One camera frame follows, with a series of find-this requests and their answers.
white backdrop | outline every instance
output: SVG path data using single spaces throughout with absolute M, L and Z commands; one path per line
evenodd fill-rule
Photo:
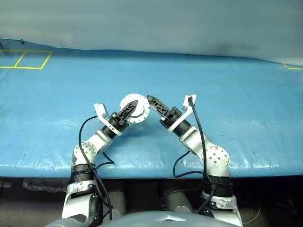
M 303 0 L 3 0 L 0 37 L 303 65 Z

blue table surface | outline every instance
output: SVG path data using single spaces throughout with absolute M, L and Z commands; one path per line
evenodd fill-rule
M 130 93 L 153 95 L 182 109 L 197 94 L 205 134 L 229 153 L 233 177 L 303 174 L 303 71 L 248 58 L 54 48 L 6 40 L 11 50 L 50 50 L 42 70 L 0 69 L 0 176 L 69 177 L 71 154 L 94 103 L 118 111 Z M 0 52 L 0 66 L 20 53 Z M 18 66 L 38 66 L 41 53 Z M 115 165 L 98 170 L 108 178 L 172 178 L 174 161 L 187 150 L 151 111 L 130 125 L 106 153 Z M 193 116 L 189 118 L 195 124 Z M 98 119 L 83 140 L 103 127 Z M 106 159 L 96 157 L 96 163 Z M 190 154 L 177 173 L 201 170 Z

dark floor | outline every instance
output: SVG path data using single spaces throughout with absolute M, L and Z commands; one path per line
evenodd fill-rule
M 5 184 L 0 192 L 0 227 L 43 227 L 61 217 L 65 198 L 63 192 L 31 191 L 22 187 L 21 179 L 6 179 L 13 182 L 10 188 Z M 29 183 L 23 186 L 37 189 Z M 52 181 L 44 190 L 61 190 L 66 181 L 61 181 L 59 188 L 53 187 Z M 110 187 L 113 181 L 105 181 Z M 198 186 L 199 180 L 178 180 L 180 187 Z M 123 181 L 127 196 L 129 213 L 160 210 L 160 186 L 162 181 Z M 234 194 L 245 227 L 302 227 L 303 177 L 275 177 L 234 179 Z M 199 206 L 201 190 L 188 192 L 194 208 Z

white round object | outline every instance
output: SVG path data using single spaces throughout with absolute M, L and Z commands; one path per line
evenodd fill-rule
M 120 110 L 122 110 L 128 103 L 138 100 L 138 105 L 134 112 L 126 119 L 128 122 L 137 124 L 145 121 L 150 113 L 150 104 L 144 96 L 140 94 L 129 94 L 125 96 L 120 103 Z

